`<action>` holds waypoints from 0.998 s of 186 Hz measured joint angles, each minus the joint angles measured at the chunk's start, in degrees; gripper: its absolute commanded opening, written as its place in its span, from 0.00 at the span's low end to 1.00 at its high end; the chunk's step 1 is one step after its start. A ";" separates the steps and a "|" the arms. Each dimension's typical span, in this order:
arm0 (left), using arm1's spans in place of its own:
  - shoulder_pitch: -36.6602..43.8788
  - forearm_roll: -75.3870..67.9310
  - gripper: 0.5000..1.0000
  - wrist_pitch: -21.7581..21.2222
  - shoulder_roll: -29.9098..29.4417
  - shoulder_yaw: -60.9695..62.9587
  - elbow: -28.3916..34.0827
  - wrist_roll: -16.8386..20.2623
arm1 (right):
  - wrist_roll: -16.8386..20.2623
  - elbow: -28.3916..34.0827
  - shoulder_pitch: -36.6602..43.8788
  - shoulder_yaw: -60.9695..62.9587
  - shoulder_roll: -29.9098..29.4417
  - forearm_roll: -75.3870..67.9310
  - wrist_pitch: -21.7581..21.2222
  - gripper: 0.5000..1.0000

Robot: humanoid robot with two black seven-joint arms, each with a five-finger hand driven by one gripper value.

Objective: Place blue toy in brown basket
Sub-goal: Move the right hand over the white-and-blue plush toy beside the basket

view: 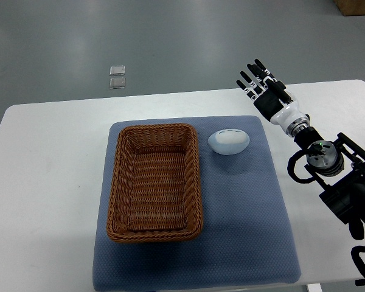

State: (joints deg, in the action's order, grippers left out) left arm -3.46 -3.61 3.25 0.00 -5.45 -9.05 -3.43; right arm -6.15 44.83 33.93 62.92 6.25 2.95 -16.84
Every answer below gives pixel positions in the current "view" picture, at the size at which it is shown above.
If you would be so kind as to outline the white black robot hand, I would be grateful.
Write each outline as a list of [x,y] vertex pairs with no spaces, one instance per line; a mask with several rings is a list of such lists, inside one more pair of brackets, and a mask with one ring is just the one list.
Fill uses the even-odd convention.
[[247,68],[258,80],[266,91],[258,86],[244,71],[240,75],[249,83],[253,93],[242,81],[237,80],[236,84],[253,101],[254,106],[260,114],[273,125],[278,125],[285,133],[298,133],[307,127],[307,115],[299,110],[296,96],[285,85],[276,81],[273,74],[263,65],[259,59],[254,60],[255,64],[247,64]]

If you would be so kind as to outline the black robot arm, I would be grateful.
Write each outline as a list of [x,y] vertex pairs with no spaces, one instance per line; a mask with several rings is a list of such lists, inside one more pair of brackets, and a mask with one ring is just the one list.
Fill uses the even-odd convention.
[[252,100],[259,113],[293,138],[299,146],[288,160],[288,175],[299,184],[316,181],[320,198],[334,215],[348,225],[355,240],[364,238],[365,229],[365,151],[345,134],[327,141],[310,125],[310,116],[299,110],[288,88],[255,60],[241,71],[238,86]]

